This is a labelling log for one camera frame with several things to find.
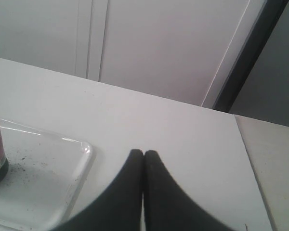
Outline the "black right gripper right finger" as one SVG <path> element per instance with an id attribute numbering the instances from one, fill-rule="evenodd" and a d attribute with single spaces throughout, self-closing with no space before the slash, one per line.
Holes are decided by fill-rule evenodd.
<path id="1" fill-rule="evenodd" d="M 148 231 L 220 231 L 222 224 L 180 188 L 156 151 L 144 156 L 144 218 Z"/>

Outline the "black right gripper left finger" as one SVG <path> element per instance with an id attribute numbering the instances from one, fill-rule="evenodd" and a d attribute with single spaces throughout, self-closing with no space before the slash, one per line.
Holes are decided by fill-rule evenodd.
<path id="1" fill-rule="evenodd" d="M 84 210 L 54 231 L 139 231 L 144 154 L 132 149 L 109 186 Z"/>

